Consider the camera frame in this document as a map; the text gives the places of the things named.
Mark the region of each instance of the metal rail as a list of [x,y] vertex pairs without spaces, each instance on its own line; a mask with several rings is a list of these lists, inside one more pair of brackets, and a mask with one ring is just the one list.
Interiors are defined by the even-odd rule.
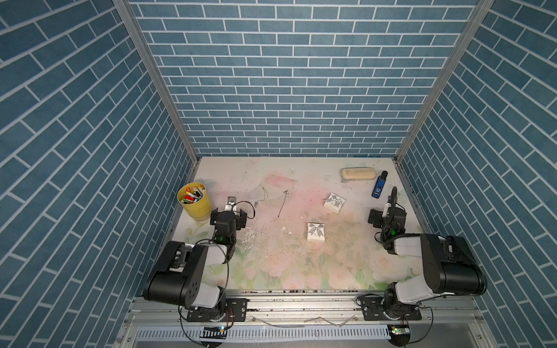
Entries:
[[416,119],[414,120],[414,123],[412,124],[412,126],[410,126],[406,138],[404,138],[402,144],[400,145],[400,148],[398,148],[397,153],[394,156],[394,158],[399,163],[406,155],[406,152],[408,152],[408,149],[410,148],[412,142],[418,135],[420,128],[426,122],[427,117],[429,117],[429,113],[431,112],[433,106],[439,99],[441,92],[447,85],[447,82],[451,78],[453,71],[455,71],[458,62],[460,62],[460,59],[462,58],[464,52],[468,48],[468,45],[474,38],[474,35],[478,31],[478,28],[480,27],[480,24],[482,23],[483,19],[487,15],[487,12],[491,8],[491,5],[493,5],[493,2],[494,0],[478,0],[478,4],[476,4],[476,7],[470,14],[470,18],[468,19],[468,22],[466,22],[466,26],[464,27],[464,30],[458,36],[458,39],[455,42],[455,45],[453,46],[451,53],[447,57],[447,61],[445,62],[445,65],[441,69],[439,76],[437,77],[437,79],[433,83],[433,86],[431,87],[431,91],[429,91],[429,94],[424,100],[422,104],[422,108],[416,115]]
[[129,1],[113,0],[113,2],[114,6],[116,6],[118,14],[122,18],[124,26],[128,30],[128,34],[130,35],[131,40],[134,42],[135,48],[138,51],[143,65],[145,65],[145,68],[147,69],[147,73],[149,73],[149,76],[153,81],[153,85],[159,93],[160,99],[163,101],[164,107],[166,108],[168,115],[170,116],[172,124],[174,124],[174,127],[176,128],[176,131],[178,132],[178,135],[180,136],[180,139],[182,140],[186,151],[192,158],[193,164],[196,165],[199,160],[196,149],[193,147],[192,141],[185,130],[184,122],[180,118],[180,114],[178,112],[178,109],[176,109],[174,101],[172,101],[172,97],[170,96],[170,92],[168,91],[167,84],[164,82],[164,79],[160,74],[157,63],[155,62],[155,58],[151,54],[149,45],[147,45],[147,41],[143,36],[141,28],[139,27],[138,20],[137,18],[135,18],[135,14],[131,8]]

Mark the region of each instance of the floral tablecloth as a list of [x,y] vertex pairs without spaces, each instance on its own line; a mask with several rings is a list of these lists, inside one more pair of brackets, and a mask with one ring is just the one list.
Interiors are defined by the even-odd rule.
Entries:
[[[340,182],[340,169],[355,166],[389,172],[380,199],[371,197],[375,180]],[[228,196],[252,203],[267,197],[237,232],[230,289],[383,290],[422,272],[419,258],[388,254],[374,240],[378,229],[367,222],[369,209],[382,210],[396,185],[407,231],[421,232],[390,159],[203,158],[196,181],[205,184],[219,210]],[[330,193],[346,199],[339,214],[323,207]],[[238,207],[252,216],[249,204]],[[308,222],[325,224],[325,242],[306,240]],[[173,239],[193,244],[213,231],[208,221],[195,222],[184,211]],[[226,273],[226,265],[209,266],[203,281],[223,286]]]

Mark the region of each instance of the debris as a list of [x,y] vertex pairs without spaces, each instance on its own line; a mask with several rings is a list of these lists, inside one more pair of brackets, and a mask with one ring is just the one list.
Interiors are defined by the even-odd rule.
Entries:
[[261,186],[261,188],[263,189],[263,199],[258,199],[255,201],[255,203],[253,204],[255,208],[257,208],[259,203],[263,202],[265,199],[269,197],[269,194],[267,193],[267,190],[263,187],[263,185],[260,184],[259,186]]
[[288,196],[288,190],[284,190],[284,191],[282,192],[282,194],[284,195],[284,200],[282,201],[282,205],[281,205],[281,207],[280,207],[280,210],[278,211],[278,215],[277,215],[277,217],[275,218],[275,220],[278,219],[278,218],[280,217],[280,212],[282,211],[282,208],[284,207],[284,203],[286,202],[286,196]]

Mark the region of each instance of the blue brick wall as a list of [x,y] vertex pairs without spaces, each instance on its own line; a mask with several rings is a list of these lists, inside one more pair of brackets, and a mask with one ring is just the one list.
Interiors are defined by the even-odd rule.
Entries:
[[496,0],[403,160],[487,273],[495,340],[557,346],[557,2]]
[[111,0],[0,2],[0,347],[105,347],[191,161]]
[[392,156],[476,0],[132,0],[202,155]]

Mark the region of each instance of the blue lighter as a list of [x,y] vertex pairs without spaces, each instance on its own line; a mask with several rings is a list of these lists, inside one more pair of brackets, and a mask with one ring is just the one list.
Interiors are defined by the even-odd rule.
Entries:
[[377,182],[375,182],[375,187],[373,188],[372,197],[379,198],[381,195],[381,191],[383,191],[383,187],[385,186],[385,180],[387,179],[387,171],[384,170],[381,173],[381,176],[377,178]]

